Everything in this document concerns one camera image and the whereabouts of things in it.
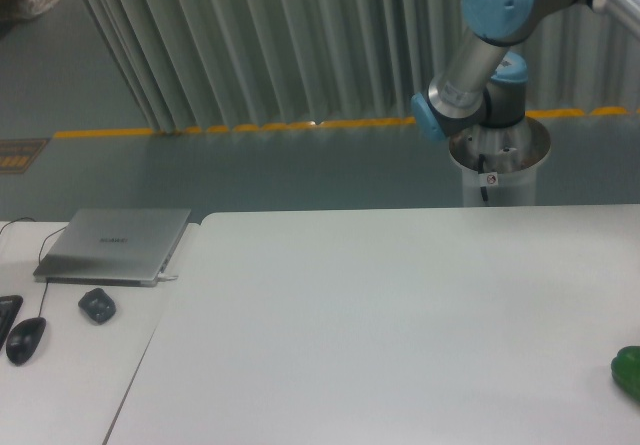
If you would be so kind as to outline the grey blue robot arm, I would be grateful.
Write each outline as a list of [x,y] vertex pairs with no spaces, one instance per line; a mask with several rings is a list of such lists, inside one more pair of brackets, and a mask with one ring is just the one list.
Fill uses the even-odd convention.
[[446,70],[415,94],[411,109],[421,131],[434,141],[481,124],[506,128],[524,117],[523,73],[507,78],[516,91],[512,105],[493,97],[489,83],[508,51],[528,39],[547,16],[576,4],[607,14],[639,32],[639,0],[461,0],[467,30]]

